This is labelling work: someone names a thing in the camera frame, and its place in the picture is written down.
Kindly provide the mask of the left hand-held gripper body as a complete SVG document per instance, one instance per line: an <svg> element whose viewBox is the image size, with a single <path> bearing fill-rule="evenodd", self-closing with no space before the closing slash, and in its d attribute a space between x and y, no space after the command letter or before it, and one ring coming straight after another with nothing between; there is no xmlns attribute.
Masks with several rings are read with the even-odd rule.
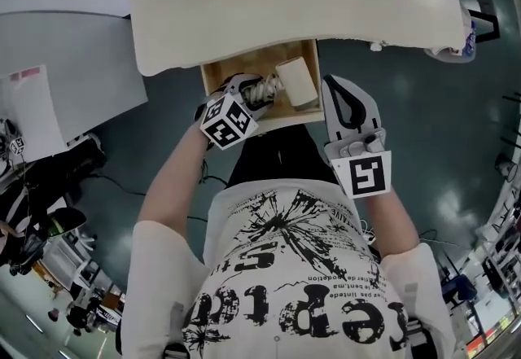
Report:
<svg viewBox="0 0 521 359"><path fill-rule="evenodd" d="M206 104L199 129L210 143L225 150L252 136L258 127L241 93L228 93L226 84L222 95Z"/></svg>

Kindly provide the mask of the person's black trousers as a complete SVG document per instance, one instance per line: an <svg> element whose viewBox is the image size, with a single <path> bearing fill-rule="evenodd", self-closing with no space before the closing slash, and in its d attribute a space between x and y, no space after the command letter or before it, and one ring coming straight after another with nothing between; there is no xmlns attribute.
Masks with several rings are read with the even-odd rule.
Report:
<svg viewBox="0 0 521 359"><path fill-rule="evenodd" d="M287 126L248 138L227 186L275 179L338 183L304 125Z"/></svg>

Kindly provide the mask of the person's right forearm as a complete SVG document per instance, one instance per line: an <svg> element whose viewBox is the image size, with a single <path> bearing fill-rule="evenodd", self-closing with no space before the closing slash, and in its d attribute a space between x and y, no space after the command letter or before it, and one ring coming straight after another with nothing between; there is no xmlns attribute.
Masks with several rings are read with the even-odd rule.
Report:
<svg viewBox="0 0 521 359"><path fill-rule="evenodd" d="M366 197L363 202L382 258L408 252L420 244L414 223L393 189Z"/></svg>

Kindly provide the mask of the blue chair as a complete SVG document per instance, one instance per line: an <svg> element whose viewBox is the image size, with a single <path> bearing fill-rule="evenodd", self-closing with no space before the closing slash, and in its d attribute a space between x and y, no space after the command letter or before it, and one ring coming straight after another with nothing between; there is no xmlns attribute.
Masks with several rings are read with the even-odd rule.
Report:
<svg viewBox="0 0 521 359"><path fill-rule="evenodd" d="M454 301L455 298L458 298L459 301L473 301L477 296L475 286L464 274L448 280L442 285L441 290L445 303Z"/></svg>

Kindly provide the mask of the person's left forearm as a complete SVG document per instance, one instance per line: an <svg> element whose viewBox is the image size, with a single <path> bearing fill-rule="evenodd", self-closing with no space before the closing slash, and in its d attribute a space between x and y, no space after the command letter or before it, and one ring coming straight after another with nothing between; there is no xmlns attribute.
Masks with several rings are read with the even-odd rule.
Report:
<svg viewBox="0 0 521 359"><path fill-rule="evenodd" d="M187 236L190 204L208 144L199 123L194 123L155 175L143 200L139 221L153 221Z"/></svg>

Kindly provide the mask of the white table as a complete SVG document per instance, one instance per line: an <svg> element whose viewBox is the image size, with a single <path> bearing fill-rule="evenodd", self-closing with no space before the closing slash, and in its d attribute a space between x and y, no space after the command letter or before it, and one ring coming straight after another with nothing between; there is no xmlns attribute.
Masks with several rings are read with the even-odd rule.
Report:
<svg viewBox="0 0 521 359"><path fill-rule="evenodd" d="M147 102L127 19L67 12L0 15L0 75L39 65L46 68L65 142Z"/></svg>

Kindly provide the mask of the large wooden drawer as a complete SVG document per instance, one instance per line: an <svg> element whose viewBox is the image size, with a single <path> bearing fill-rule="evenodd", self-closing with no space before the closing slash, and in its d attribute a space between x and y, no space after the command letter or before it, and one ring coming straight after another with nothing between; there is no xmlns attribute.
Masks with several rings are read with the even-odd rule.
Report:
<svg viewBox="0 0 521 359"><path fill-rule="evenodd" d="M286 42L249 51L234 57L202 65L201 73L204 89L211 94L229 76L238 72L258 74L263 77L275 72L275 67L289 59L302 57L306 62L315 88L320 90L320 72L316 41L313 39ZM297 111L290 102L287 92L280 91L273 106L258 121L257 134L287 126L308 124L325 120L322 105Z"/></svg>

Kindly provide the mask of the person's white printed shirt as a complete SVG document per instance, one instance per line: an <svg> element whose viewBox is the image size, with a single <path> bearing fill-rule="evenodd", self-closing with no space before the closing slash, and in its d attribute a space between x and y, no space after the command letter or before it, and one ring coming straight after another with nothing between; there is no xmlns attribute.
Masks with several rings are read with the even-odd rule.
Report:
<svg viewBox="0 0 521 359"><path fill-rule="evenodd" d="M375 260L327 182L219 193L204 258L153 221L134 227L123 359L451 359L455 338L425 243Z"/></svg>

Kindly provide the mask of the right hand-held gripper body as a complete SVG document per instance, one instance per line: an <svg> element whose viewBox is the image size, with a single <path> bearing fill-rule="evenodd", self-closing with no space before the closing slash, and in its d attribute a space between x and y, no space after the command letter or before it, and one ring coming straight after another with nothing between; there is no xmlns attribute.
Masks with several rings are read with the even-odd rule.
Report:
<svg viewBox="0 0 521 359"><path fill-rule="evenodd" d="M385 129L374 129L325 145L333 173L350 199L390 192L392 153L385 150L386 133Z"/></svg>

